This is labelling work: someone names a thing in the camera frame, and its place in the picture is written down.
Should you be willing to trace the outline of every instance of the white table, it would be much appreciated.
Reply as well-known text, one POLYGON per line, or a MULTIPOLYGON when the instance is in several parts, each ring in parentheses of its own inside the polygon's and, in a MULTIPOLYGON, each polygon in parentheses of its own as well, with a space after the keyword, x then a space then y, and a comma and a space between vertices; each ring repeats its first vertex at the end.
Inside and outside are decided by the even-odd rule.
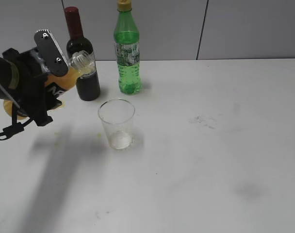
POLYGON ((0 142, 0 233, 295 233, 295 59, 142 62, 135 96, 115 62, 98 73, 98 100, 72 89, 0 142), (125 151, 97 115, 118 97, 136 107, 125 151))

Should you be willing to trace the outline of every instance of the transparent cup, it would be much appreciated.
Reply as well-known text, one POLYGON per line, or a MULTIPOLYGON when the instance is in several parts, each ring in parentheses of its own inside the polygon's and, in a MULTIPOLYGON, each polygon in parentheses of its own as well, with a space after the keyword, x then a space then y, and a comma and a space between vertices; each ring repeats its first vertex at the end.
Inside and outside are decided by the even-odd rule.
POLYGON ((129 147, 133 140, 133 115, 135 107, 123 99, 109 100, 98 109, 109 145, 116 150, 129 147))

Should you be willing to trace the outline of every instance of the wine bottle neck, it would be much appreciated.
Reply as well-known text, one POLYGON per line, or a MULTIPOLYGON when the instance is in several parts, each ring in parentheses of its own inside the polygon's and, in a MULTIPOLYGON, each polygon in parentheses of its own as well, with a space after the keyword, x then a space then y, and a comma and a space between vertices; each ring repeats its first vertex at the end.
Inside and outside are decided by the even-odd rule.
POLYGON ((67 7, 65 8, 65 17, 70 38, 78 39, 84 37, 79 10, 73 6, 67 7))

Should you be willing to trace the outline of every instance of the green bottle label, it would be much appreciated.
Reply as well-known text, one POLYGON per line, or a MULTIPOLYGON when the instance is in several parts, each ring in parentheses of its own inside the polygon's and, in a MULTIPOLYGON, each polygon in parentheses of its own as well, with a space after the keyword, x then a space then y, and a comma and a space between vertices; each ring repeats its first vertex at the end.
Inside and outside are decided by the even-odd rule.
POLYGON ((133 66, 140 61, 139 42, 131 45, 115 43, 115 53, 119 65, 126 67, 133 66))

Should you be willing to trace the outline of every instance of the wine bottle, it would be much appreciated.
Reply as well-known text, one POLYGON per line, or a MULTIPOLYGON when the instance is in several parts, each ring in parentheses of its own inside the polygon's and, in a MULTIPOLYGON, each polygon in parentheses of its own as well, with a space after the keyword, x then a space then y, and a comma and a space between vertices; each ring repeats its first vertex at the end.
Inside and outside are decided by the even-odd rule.
MULTIPOLYGON (((83 35, 78 8, 75 6, 65 8, 65 17, 70 35, 70 40, 66 45, 68 57, 71 58, 75 52, 82 50, 94 56, 92 44, 83 35)), ((100 95, 97 69, 79 77, 76 81, 76 88, 82 100, 95 100, 100 95)))

